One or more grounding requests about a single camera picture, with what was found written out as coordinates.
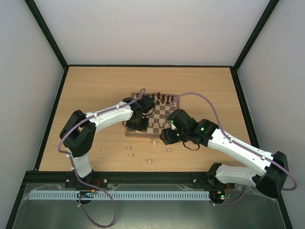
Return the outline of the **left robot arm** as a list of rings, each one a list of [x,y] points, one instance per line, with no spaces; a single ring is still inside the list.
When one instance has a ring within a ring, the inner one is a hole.
[[[66,125],[60,132],[60,143],[67,148],[67,156],[72,160],[72,169],[81,178],[92,172],[89,161],[89,151],[95,134],[114,125],[125,122],[128,130],[143,131],[148,127],[148,112],[155,109],[155,102],[149,95],[141,98],[124,98],[118,104],[109,108],[83,113],[77,110],[72,113]]]

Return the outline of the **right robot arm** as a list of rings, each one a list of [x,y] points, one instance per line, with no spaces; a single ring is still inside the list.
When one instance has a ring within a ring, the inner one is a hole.
[[[207,119],[197,122],[182,109],[172,112],[168,120],[171,126],[160,134],[165,145],[190,141],[197,146],[221,151],[244,165],[230,167],[214,163],[207,173],[211,186],[235,183],[255,187],[270,198],[280,196],[288,172],[287,156],[284,153],[277,151],[272,154],[251,146],[222,131],[219,125]]]

